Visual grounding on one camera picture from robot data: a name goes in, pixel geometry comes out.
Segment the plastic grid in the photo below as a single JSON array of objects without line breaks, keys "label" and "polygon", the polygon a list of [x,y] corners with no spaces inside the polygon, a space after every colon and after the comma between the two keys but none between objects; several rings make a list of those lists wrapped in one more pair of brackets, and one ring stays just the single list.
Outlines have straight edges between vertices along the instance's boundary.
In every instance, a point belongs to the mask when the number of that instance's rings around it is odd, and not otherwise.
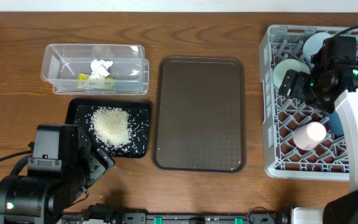
[{"label": "plastic grid", "polygon": [[[325,124],[329,119],[325,118],[321,111],[306,106],[302,101],[278,95],[272,85],[273,69],[282,60],[294,58],[306,63],[301,50],[309,37],[317,32],[334,35],[343,29],[273,25],[268,28],[261,41],[260,78],[264,85],[265,101],[264,160],[265,171],[271,177],[349,180],[344,136],[335,136],[328,131],[324,141],[314,150],[303,151],[297,148],[292,140],[297,127],[311,121]],[[348,32],[347,35],[357,38],[358,59],[358,29]]]}]

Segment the white backdrop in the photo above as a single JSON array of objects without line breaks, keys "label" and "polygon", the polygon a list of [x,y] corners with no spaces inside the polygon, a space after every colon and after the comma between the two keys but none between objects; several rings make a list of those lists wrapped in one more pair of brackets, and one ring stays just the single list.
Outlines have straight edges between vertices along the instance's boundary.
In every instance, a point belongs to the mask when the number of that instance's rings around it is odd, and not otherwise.
[{"label": "white backdrop", "polygon": [[0,0],[0,11],[358,12],[355,0]]}]

